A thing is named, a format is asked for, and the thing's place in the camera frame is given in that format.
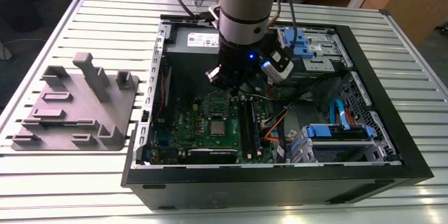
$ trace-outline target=motherboard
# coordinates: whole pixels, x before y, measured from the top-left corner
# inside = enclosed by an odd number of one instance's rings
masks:
[[[270,143],[258,136],[268,103],[214,91],[193,99],[176,98],[170,127],[154,132],[153,164],[272,163]]]

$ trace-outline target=white label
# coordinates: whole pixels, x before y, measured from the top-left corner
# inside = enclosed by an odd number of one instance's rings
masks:
[[[280,145],[278,145],[278,147],[277,147],[277,153],[278,153],[278,155],[280,155],[281,157],[284,157],[284,155],[285,155],[285,151],[284,151],[284,149],[280,147]]]
[[[286,137],[286,138],[292,138],[292,137],[294,137],[296,135],[297,135],[297,131],[290,130],[290,131],[289,131],[289,134],[285,135],[285,137]]]
[[[314,51],[321,51],[321,47],[320,46],[312,46],[312,45],[309,45],[309,49],[314,50]]]
[[[186,46],[189,47],[218,47],[218,34],[188,34]]]

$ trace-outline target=slotted metal table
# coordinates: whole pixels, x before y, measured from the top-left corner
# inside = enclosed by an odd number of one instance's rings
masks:
[[[197,8],[184,0],[193,12]],[[296,6],[298,22],[348,25],[393,101],[434,178],[352,205],[150,211],[120,187],[128,144],[117,152],[16,152],[18,132],[44,86],[48,65],[90,52],[106,74],[148,79],[160,14],[184,15],[176,0],[73,0],[0,117],[0,221],[80,223],[446,223],[448,91],[393,19],[376,10]],[[285,5],[281,20],[290,20]],[[138,83],[134,108],[148,84]],[[134,109],[128,136],[140,114]]]

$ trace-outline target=green circuit board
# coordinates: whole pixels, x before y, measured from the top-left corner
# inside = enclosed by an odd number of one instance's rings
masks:
[[[162,164],[176,164],[176,156],[192,148],[213,150],[237,150],[237,163],[272,163],[272,148],[264,147],[261,155],[246,158],[241,151],[241,134],[237,102],[226,92],[213,92],[196,97],[192,102],[178,102],[173,109],[173,125],[170,132],[158,132],[156,138],[164,150],[158,160]],[[265,101],[253,99],[257,122],[268,117]]]

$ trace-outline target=ram slot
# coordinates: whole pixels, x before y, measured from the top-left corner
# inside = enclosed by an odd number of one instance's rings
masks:
[[[260,147],[258,127],[254,117],[254,106],[250,101],[240,100],[238,104],[238,120],[241,133],[241,150],[242,155],[250,159],[257,155]]]

